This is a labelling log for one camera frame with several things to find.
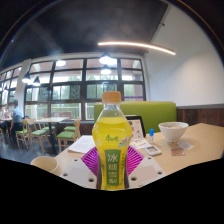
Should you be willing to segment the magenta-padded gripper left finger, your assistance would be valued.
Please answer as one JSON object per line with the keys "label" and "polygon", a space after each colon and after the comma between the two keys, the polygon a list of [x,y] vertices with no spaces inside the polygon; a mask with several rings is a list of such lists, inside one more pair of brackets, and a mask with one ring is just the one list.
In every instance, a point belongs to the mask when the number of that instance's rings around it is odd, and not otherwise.
{"label": "magenta-padded gripper left finger", "polygon": [[84,188],[96,189],[99,185],[99,162],[96,148],[86,154],[68,149],[59,154],[61,177]]}

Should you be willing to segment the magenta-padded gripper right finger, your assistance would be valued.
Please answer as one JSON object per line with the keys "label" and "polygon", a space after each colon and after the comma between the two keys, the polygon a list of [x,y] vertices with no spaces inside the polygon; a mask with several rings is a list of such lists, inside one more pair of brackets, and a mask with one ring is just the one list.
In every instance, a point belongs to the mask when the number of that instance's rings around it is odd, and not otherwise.
{"label": "magenta-padded gripper right finger", "polygon": [[152,156],[144,157],[130,146],[126,157],[126,176],[127,188],[133,189],[152,183],[166,174]]}

